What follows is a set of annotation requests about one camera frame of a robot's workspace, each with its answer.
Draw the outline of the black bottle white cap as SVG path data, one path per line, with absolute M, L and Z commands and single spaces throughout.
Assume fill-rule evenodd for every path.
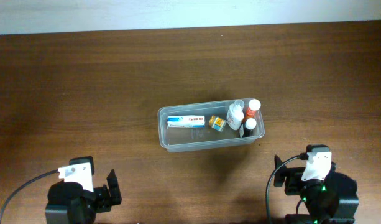
M 244 124 L 239 128 L 239 136 L 241 138 L 252 136 L 254 129 L 256 128 L 257 122 L 254 118 L 249 118 Z

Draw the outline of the white spray bottle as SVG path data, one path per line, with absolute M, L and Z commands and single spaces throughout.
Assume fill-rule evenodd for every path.
M 231 129 L 237 131 L 244 119 L 244 102 L 242 100 L 236 100 L 234 103 L 230 104 L 227 112 L 227 124 Z

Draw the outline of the orange bottle white cap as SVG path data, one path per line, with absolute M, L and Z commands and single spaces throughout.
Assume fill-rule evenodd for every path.
M 260 107 L 261 107 L 261 102 L 259 100 L 257 99 L 250 100 L 242 122 L 245 123 L 248 119 L 253 118 L 256 112 L 260 109 Z

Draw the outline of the gold lid balm jar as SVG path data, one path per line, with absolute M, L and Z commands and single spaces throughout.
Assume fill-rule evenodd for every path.
M 209 120 L 209 126 L 216 131 L 223 132 L 227 121 L 225 119 L 220 118 L 219 116 L 212 115 Z

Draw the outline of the white blue medicine box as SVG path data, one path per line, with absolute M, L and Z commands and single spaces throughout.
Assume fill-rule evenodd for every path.
M 169 116 L 167 118 L 169 128 L 203 128 L 205 127 L 204 116 Z

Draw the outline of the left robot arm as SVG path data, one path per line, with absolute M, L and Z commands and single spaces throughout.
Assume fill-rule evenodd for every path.
M 122 203 L 115 170 L 106 177 L 106 185 L 93 185 L 91 156 L 73 158 L 57 172 L 61 181 L 53 184 L 47 195 L 45 217 L 48 224 L 94 223 L 97 214 L 110 212 L 113 206 Z

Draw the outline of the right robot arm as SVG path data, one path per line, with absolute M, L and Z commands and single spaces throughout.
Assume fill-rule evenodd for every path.
M 332 152 L 324 144 L 310 144 L 306 151 L 282 161 L 274 157 L 275 169 L 265 189 L 267 218 L 270 184 L 285 187 L 287 196 L 299 196 L 296 212 L 283 223 L 354 223 L 359 206 L 357 182 L 336 171 Z

